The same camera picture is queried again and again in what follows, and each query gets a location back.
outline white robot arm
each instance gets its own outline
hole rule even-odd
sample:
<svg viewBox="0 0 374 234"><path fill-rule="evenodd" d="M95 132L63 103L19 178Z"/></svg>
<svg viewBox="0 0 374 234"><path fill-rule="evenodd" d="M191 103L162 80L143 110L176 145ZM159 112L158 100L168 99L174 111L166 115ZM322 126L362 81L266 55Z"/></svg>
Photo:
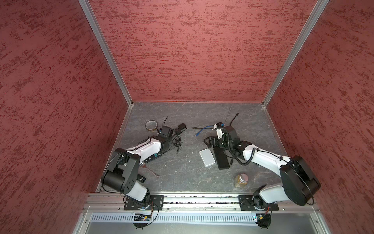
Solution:
<svg viewBox="0 0 374 234"><path fill-rule="evenodd" d="M257 209L267 208L276 201L288 200L303 206L320 189L319 180L302 157L281 156L260 149L250 142L241 141L232 126L223 127L222 123L217 123L214 129L217 137L208 137L204 142L209 148L214 148L216 159L217 154L222 155L224 150L228 150L239 164L248 165L253 162L281 177L282 183L264 185L254 192L253 202Z"/></svg>
<svg viewBox="0 0 374 234"><path fill-rule="evenodd" d="M184 123L175 130L162 126L157 130L156 136L149 137L134 148L126 150L117 148L112 153L112 159L104 170L101 183L137 201L148 202L149 190L137 181L139 165L142 162L152 161L171 150L174 147L173 138L186 129Z"/></svg>

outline red textured wall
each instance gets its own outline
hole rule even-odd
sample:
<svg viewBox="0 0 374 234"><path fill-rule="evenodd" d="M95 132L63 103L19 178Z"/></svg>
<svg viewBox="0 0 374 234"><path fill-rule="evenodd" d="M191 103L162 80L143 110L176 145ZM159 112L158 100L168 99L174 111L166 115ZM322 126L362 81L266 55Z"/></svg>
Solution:
<svg viewBox="0 0 374 234"><path fill-rule="evenodd" d="M0 233L72 232L126 102L77 0L0 3Z"/></svg>
<svg viewBox="0 0 374 234"><path fill-rule="evenodd" d="M332 233L374 233L374 2L330 0L268 105Z"/></svg>
<svg viewBox="0 0 374 234"><path fill-rule="evenodd" d="M261 102L316 0L90 0L134 101Z"/></svg>

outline gray marble floor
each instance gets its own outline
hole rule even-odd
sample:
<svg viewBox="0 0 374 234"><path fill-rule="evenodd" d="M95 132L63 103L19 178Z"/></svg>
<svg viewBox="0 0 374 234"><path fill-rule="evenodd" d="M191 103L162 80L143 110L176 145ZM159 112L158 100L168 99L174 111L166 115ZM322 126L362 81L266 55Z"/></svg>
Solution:
<svg viewBox="0 0 374 234"><path fill-rule="evenodd" d="M185 123L187 130L180 136L182 149L163 154L160 158L147 163L147 167L160 175L156 178L146 168L139 173L147 178L144 186L153 192L254 192L264 184L279 183L280 178L272 171L253 163L247 166L234 164L226 170L218 170L217 163L205 167L199 151L206 149L203 139L216 136L214 130L199 130L191 127L204 127L224 122L231 107L227 123L239 112L232 126L241 140L252 142L260 148L280 154L281 151L260 104L232 103L135 103L120 147L123 149L136 144L156 132L145 128L148 120L156 120L159 126L168 116L166 126L176 128ZM249 182L246 188L238 189L233 185L239 173L246 173Z"/></svg>

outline spoon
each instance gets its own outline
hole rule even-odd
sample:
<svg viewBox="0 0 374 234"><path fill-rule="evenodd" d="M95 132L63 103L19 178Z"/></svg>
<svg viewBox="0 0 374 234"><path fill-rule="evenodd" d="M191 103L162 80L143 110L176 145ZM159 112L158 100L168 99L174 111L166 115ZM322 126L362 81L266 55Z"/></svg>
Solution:
<svg viewBox="0 0 374 234"><path fill-rule="evenodd" d="M156 173L154 173L151 169L149 169L144 162L141 162L141 164L139 165L139 167L142 167L142 168L147 168L148 171L152 172L157 178L160 178L160 176Z"/></svg>

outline white power bank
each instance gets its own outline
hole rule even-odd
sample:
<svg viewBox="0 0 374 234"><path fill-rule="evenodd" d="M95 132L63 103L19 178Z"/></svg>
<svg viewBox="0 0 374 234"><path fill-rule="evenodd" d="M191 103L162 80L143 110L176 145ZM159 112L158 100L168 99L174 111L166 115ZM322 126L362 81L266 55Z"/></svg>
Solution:
<svg viewBox="0 0 374 234"><path fill-rule="evenodd" d="M199 153L200 153L201 159L204 162L205 167L215 164L215 160L213 158L213 155L210 149L203 149Z"/></svg>

